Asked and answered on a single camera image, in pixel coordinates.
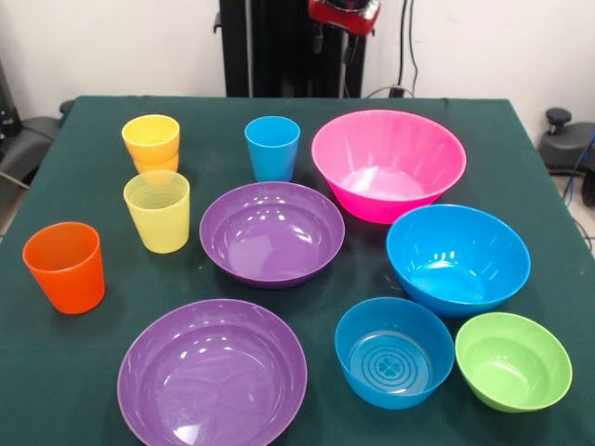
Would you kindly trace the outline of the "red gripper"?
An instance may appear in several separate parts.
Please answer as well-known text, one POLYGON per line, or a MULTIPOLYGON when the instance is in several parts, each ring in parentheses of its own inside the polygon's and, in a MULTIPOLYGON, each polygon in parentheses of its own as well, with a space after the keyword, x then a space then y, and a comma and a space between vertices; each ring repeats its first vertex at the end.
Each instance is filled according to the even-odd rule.
POLYGON ((323 24, 333 25, 347 31, 347 46, 344 62, 353 63, 360 36, 373 31, 381 9, 381 2, 372 1, 315 1, 308 2, 310 18, 318 21, 313 27, 312 52, 320 54, 324 44, 323 24))

